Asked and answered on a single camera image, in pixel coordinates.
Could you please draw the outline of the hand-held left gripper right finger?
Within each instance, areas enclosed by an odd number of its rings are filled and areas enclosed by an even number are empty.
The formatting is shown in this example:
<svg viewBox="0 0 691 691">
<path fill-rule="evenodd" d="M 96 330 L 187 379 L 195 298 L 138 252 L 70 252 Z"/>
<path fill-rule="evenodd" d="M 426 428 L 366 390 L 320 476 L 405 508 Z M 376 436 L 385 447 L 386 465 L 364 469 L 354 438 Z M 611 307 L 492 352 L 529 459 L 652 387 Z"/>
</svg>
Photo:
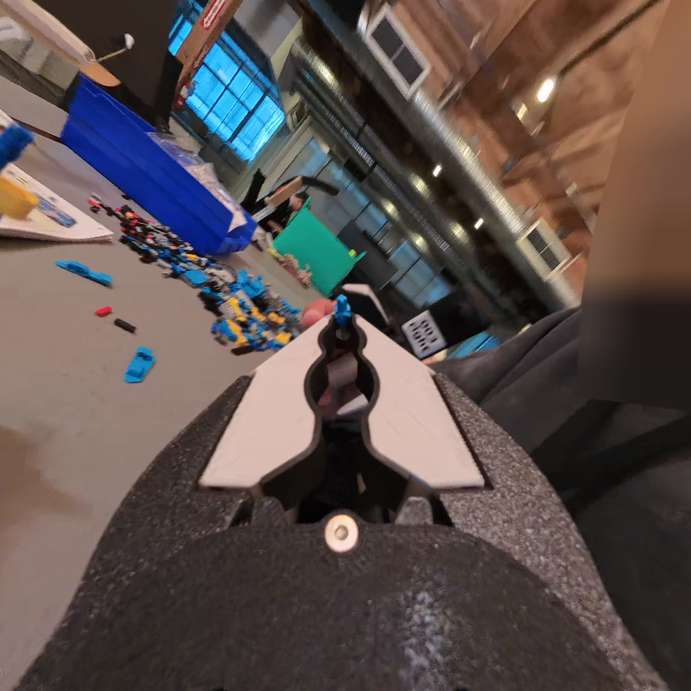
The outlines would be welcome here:
<svg viewBox="0 0 691 691">
<path fill-rule="evenodd" d="M 430 369 L 361 316 L 352 319 L 361 412 L 359 472 L 365 488 L 400 500 L 484 488 L 485 477 Z"/>
</svg>

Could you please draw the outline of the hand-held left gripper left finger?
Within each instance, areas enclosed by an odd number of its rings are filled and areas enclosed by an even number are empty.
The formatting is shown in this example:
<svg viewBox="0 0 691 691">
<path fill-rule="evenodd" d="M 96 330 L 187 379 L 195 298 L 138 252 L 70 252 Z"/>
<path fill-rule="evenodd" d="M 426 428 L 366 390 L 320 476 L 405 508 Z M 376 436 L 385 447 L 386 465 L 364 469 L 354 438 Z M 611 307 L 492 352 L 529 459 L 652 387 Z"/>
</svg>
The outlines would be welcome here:
<svg viewBox="0 0 691 691">
<path fill-rule="evenodd" d="M 199 479 L 202 488 L 304 500 L 325 472 L 318 402 L 328 384 L 320 321 L 259 365 Z"/>
</svg>

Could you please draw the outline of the person's right forearm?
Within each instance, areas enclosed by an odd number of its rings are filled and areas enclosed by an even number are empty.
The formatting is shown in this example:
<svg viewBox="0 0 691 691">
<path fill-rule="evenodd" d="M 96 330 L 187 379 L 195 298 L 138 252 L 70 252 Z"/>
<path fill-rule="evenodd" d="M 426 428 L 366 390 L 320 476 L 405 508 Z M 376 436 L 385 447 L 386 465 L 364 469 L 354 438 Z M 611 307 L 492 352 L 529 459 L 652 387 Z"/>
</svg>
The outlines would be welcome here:
<svg viewBox="0 0 691 691">
<path fill-rule="evenodd" d="M 448 377 L 534 460 L 583 451 L 615 405 L 588 398 L 577 373 L 581 308 L 531 325 L 498 348 L 447 359 Z"/>
</svg>

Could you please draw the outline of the grey desk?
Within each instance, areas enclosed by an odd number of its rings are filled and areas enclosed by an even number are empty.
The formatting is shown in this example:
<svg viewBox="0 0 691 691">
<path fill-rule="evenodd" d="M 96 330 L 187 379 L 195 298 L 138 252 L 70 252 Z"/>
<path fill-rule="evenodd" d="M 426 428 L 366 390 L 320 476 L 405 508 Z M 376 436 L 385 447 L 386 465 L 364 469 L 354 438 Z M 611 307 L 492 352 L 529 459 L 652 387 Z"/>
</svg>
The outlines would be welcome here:
<svg viewBox="0 0 691 691">
<path fill-rule="evenodd" d="M 151 460 L 270 352 L 213 340 L 196 291 L 119 243 L 1 239 L 1 689 L 62 619 L 114 511 Z M 57 266 L 112 276 L 106 288 Z M 95 316 L 111 306 L 113 314 Z M 126 333 L 121 318 L 137 328 Z M 157 358 L 123 381 L 140 347 Z"/>
</svg>

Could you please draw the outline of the person's right hand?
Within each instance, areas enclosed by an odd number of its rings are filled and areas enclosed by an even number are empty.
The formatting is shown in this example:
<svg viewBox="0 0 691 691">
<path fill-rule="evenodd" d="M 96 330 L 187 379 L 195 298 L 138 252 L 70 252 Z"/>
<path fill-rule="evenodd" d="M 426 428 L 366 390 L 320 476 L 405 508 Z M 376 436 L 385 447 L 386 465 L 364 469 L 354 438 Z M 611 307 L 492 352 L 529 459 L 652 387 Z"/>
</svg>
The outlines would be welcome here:
<svg viewBox="0 0 691 691">
<path fill-rule="evenodd" d="M 301 328 L 306 330 L 326 316 L 334 313 L 336 302 L 329 298 L 319 298 L 310 302 L 301 314 Z"/>
</svg>

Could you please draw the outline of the pile of small bricks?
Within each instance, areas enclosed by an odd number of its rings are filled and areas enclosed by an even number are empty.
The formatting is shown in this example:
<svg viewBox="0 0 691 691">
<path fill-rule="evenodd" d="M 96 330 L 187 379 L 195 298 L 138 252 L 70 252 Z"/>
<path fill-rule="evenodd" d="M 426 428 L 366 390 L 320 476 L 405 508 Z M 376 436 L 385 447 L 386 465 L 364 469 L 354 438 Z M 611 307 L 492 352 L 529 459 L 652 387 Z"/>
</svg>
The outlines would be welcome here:
<svg viewBox="0 0 691 691">
<path fill-rule="evenodd" d="M 214 317 L 213 339 L 231 347 L 233 354 L 278 352 L 301 333 L 300 310 L 273 292 L 262 276 L 201 254 L 170 228 L 143 218 L 128 205 L 114 208 L 96 195 L 88 203 L 93 214 L 118 221 L 119 242 L 141 263 L 158 266 L 164 278 L 196 291 Z"/>
</svg>

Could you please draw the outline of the blue curved brick panel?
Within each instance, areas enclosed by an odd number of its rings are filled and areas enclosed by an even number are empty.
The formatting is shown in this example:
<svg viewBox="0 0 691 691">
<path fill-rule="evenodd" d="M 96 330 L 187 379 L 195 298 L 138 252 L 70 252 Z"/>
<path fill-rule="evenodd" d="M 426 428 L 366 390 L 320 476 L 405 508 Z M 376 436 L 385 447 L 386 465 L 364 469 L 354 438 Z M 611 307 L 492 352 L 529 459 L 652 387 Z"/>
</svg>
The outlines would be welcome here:
<svg viewBox="0 0 691 691">
<path fill-rule="evenodd" d="M 138 348 L 126 369 L 123 381 L 127 384 L 142 383 L 155 366 L 156 361 L 157 358 L 150 348 Z"/>
</svg>

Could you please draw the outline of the teal plastic panel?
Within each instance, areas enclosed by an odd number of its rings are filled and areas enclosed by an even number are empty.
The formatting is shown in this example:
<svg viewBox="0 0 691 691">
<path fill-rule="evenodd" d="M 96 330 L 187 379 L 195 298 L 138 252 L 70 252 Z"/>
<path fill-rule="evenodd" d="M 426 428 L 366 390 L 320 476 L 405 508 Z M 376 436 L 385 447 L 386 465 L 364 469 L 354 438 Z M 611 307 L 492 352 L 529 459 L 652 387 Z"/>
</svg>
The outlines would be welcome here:
<svg viewBox="0 0 691 691">
<path fill-rule="evenodd" d="M 292 216 L 288 225 L 273 240 L 282 256 L 291 255 L 298 266 L 312 274 L 312 286 L 330 297 L 365 256 L 346 246 L 338 236 L 314 217 L 310 202 Z"/>
</svg>

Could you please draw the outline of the small wooden model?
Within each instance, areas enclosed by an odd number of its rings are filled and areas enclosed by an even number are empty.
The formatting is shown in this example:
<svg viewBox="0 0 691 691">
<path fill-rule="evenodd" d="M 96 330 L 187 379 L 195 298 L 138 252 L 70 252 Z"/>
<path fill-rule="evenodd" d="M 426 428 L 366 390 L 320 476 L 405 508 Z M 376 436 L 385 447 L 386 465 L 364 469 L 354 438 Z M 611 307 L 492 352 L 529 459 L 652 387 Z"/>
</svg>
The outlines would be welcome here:
<svg viewBox="0 0 691 691">
<path fill-rule="evenodd" d="M 272 245 L 269 245 L 265 251 L 305 289 L 312 287 L 313 274 L 308 263 L 303 266 L 293 255 L 281 254 Z"/>
</svg>

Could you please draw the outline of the large blue brick panel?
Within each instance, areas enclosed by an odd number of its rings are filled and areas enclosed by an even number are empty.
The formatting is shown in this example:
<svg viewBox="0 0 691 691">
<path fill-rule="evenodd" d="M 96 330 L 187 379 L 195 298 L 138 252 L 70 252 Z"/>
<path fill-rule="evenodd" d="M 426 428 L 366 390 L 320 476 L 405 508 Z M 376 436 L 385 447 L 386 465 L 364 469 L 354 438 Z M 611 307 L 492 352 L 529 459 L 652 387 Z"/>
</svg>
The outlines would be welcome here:
<svg viewBox="0 0 691 691">
<path fill-rule="evenodd" d="M 106 288 L 111 288 L 113 286 L 113 279 L 111 275 L 96 272 L 85 264 L 76 261 L 56 261 L 55 266 Z"/>
</svg>

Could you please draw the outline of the clear plastic bag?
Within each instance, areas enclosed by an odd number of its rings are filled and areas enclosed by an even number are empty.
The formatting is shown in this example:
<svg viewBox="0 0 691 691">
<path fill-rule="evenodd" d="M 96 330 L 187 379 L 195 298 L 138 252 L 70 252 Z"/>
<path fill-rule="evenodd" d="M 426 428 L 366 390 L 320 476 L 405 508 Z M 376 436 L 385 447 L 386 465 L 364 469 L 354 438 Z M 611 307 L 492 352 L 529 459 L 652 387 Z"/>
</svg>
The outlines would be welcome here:
<svg viewBox="0 0 691 691">
<path fill-rule="evenodd" d="M 227 189 L 220 183 L 216 169 L 210 162 L 205 162 L 197 153 L 186 148 L 181 140 L 172 134 L 149 132 L 147 136 L 161 149 L 166 151 L 182 168 L 199 182 L 212 196 L 228 209 L 244 210 Z"/>
</svg>

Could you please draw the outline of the blue plastic bin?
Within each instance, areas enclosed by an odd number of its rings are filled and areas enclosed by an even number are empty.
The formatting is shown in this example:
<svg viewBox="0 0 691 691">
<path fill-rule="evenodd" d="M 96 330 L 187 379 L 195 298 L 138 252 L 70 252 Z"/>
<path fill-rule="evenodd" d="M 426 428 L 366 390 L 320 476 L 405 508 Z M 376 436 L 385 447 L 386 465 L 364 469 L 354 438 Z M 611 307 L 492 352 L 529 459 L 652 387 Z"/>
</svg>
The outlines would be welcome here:
<svg viewBox="0 0 691 691">
<path fill-rule="evenodd" d="M 66 93 L 62 142 L 121 192 L 202 254 L 244 251 L 257 228 L 231 199 L 222 202 L 155 143 L 154 128 L 90 79 Z"/>
</svg>

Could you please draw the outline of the instruction booklet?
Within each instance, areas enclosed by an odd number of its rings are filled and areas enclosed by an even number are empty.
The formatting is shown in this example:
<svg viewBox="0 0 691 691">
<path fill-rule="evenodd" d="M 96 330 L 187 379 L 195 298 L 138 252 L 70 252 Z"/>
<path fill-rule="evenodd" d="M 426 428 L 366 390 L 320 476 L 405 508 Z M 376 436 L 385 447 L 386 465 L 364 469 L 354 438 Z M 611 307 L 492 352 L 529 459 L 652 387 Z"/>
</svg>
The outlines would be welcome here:
<svg viewBox="0 0 691 691">
<path fill-rule="evenodd" d="M 4 168 L 1 179 L 17 184 L 39 200 L 24 219 L 1 216 L 1 237 L 63 244 L 107 243 L 114 238 L 113 232 L 95 218 L 56 195 L 15 164 Z"/>
</svg>

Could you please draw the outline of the black blue brick model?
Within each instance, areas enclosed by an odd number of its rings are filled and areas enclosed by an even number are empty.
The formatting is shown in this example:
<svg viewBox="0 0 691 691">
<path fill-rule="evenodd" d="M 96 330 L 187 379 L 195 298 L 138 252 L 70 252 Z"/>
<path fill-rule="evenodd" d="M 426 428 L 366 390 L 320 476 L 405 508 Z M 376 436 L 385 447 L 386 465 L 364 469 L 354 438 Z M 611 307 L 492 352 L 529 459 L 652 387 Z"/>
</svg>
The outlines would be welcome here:
<svg viewBox="0 0 691 691">
<path fill-rule="evenodd" d="M 34 135 L 22 125 L 11 121 L 1 131 L 1 172 L 19 160 L 25 149 L 35 143 Z M 39 198 L 21 185 L 1 176 L 1 215 L 26 220 L 39 205 Z"/>
</svg>

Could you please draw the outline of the wooden column with red sign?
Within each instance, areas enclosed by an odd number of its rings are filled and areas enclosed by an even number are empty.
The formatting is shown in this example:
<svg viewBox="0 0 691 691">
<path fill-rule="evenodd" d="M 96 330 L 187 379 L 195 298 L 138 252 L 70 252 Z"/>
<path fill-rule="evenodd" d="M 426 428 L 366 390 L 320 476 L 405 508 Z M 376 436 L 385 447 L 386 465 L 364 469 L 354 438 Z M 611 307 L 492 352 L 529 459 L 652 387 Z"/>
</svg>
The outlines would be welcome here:
<svg viewBox="0 0 691 691">
<path fill-rule="evenodd" d="M 227 24 L 234 18 L 242 3 L 243 1 L 207 2 L 176 54 L 182 70 L 173 97 L 173 108 L 180 103 L 183 88 L 191 83 L 204 58 L 220 38 Z"/>
</svg>

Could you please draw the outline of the metal ventilation duct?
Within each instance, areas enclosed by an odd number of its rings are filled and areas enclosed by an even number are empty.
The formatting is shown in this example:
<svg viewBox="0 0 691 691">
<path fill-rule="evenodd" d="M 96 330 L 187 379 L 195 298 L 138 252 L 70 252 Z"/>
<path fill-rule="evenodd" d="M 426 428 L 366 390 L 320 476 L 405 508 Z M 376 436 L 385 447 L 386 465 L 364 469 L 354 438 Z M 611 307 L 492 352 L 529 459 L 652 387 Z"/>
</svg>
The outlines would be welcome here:
<svg viewBox="0 0 691 691">
<path fill-rule="evenodd" d="M 540 256 L 532 258 L 523 247 L 530 230 L 505 194 L 488 176 L 466 141 L 450 128 L 421 92 L 412 101 L 391 107 L 402 118 L 404 128 L 435 163 L 442 166 L 448 184 L 484 224 L 480 227 L 493 239 L 536 294 L 557 310 L 578 307 L 581 300 L 561 269 L 545 278 L 538 271 Z"/>
</svg>

